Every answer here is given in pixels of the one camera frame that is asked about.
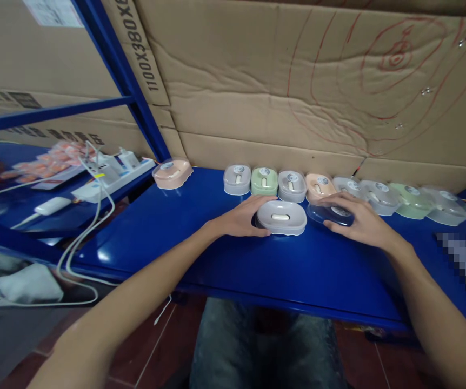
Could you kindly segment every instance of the soap dish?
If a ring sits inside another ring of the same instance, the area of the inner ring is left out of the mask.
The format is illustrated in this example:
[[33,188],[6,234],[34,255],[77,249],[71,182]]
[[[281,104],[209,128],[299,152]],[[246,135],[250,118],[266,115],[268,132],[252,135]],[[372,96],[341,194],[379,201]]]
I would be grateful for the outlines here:
[[278,175],[269,167],[257,167],[251,174],[251,194],[253,196],[276,196]]
[[401,206],[399,195],[394,189],[377,181],[362,180],[364,198],[381,216],[391,216]]
[[307,184],[307,200],[312,204],[336,193],[336,188],[330,176],[309,173],[305,177],[305,181]]
[[293,170],[278,173],[278,197],[283,201],[301,203],[305,200],[307,185],[303,174]]
[[169,158],[156,167],[152,176],[160,189],[177,189],[193,173],[190,162],[185,158]]
[[352,213],[332,203],[325,203],[324,205],[309,204],[307,215],[321,225],[323,225],[325,220],[330,220],[344,226],[351,226],[354,222],[354,215]]
[[251,168],[247,165],[231,165],[224,170],[224,192],[233,196],[249,193]]
[[457,226],[466,221],[466,203],[451,192],[432,186],[423,186],[421,193],[426,193],[435,201],[435,208],[428,213],[428,218],[434,222]]
[[388,186],[398,192],[401,206],[396,212],[401,216],[421,220],[435,207],[432,197],[427,193],[421,193],[414,186],[399,183],[390,183]]
[[273,200],[265,203],[256,212],[258,228],[265,228],[272,234],[300,235],[305,231],[307,215],[296,203]]
[[338,192],[348,192],[352,196],[364,198],[361,183],[357,178],[334,177],[334,187]]

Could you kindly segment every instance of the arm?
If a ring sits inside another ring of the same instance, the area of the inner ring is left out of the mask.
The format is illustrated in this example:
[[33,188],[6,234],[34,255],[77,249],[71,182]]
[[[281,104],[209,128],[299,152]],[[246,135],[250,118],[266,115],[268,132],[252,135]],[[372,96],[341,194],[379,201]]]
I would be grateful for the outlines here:
[[113,290],[58,340],[29,389],[103,388],[119,345],[163,302],[191,264],[222,235],[270,235],[251,225],[255,212],[271,196],[252,196],[204,224]]
[[325,221],[326,227],[385,251],[426,354],[447,387],[466,388],[466,318],[433,280],[413,247],[383,221],[369,203],[348,193],[337,193],[323,201],[335,203],[355,216],[350,227]]

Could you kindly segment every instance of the blue shelf frame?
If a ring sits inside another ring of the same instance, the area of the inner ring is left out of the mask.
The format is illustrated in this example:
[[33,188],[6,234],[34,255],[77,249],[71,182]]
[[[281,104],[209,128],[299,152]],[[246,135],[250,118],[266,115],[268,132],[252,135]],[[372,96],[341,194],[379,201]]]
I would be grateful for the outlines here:
[[[170,152],[101,0],[71,1],[114,80],[121,97],[0,115],[0,130],[127,105],[156,159],[163,161],[170,158]],[[51,247],[46,243],[1,225],[0,246],[46,261],[59,260],[63,253],[63,250]]]

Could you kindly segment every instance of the hand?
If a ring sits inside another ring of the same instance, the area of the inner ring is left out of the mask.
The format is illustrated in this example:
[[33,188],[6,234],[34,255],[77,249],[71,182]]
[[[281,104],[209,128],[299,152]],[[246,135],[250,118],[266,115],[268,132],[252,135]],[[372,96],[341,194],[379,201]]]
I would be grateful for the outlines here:
[[211,220],[216,232],[220,235],[232,236],[258,236],[271,235],[266,229],[253,227],[251,220],[258,209],[271,200],[277,200],[276,196],[251,196],[246,201],[241,202],[231,211]]
[[320,203],[322,202],[339,205],[354,215],[354,222],[350,227],[325,220],[323,224],[333,232],[370,246],[379,247],[388,252],[409,245],[364,200],[349,193],[341,192],[321,199]]

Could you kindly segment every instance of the power strip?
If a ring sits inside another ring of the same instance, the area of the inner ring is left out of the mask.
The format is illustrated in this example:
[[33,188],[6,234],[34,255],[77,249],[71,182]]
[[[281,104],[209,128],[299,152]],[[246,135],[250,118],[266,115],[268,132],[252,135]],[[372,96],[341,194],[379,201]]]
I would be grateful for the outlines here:
[[[108,194],[111,195],[118,189],[124,187],[139,176],[148,172],[154,166],[156,166],[156,163],[152,159],[144,159],[134,170],[124,170],[123,173],[120,173],[118,181],[114,181],[108,186],[103,185],[103,187],[107,190]],[[90,182],[82,187],[79,187],[77,190],[72,191],[71,194],[82,201],[96,204],[99,201],[99,192],[99,183]]]

